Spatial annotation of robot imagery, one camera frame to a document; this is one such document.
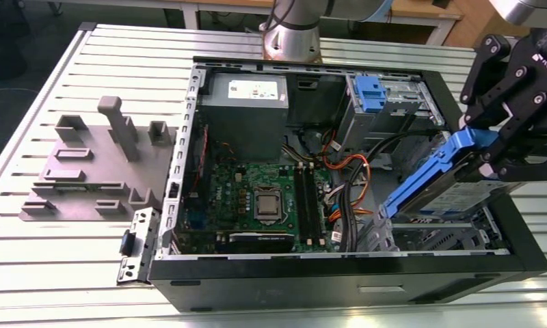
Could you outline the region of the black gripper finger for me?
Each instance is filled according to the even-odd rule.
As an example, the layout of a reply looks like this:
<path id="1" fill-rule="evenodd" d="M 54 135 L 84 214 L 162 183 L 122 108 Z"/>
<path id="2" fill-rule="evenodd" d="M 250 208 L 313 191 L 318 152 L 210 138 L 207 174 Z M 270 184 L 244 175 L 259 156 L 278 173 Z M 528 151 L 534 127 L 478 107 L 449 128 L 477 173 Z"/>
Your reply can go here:
<path id="1" fill-rule="evenodd" d="M 547 181 L 547 135 L 483 139 L 481 174 L 499 181 Z"/>
<path id="2" fill-rule="evenodd" d="M 546 93 L 541 92 L 534 96 L 534 108 L 529 113 L 514 114 L 508 105 L 510 94 L 517 91 L 529 73 L 525 66 L 517 70 L 509 69 L 512 51 L 521 39 L 512 43 L 504 36 L 486 36 L 459 97 L 461 103 L 467 106 L 463 124 L 485 130 L 505 123 L 501 131 L 506 137 L 542 135 L 533 133 L 532 127 L 534 114 L 547 103 Z"/>

